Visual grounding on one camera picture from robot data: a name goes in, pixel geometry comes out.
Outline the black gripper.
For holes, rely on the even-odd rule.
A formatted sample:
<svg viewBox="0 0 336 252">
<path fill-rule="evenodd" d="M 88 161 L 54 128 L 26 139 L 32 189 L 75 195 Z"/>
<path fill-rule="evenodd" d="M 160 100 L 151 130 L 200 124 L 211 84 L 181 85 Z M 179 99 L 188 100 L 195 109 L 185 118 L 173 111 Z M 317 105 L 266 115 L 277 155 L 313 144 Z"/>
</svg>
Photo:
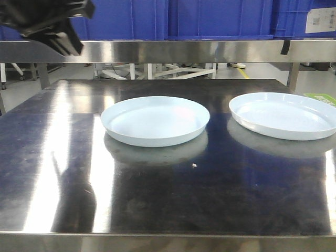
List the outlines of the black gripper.
<svg viewBox="0 0 336 252">
<path fill-rule="evenodd" d="M 79 56 L 83 44 L 70 19 L 91 19 L 94 11 L 93 1 L 1 1 L 1 25 L 63 56 Z"/>
</svg>

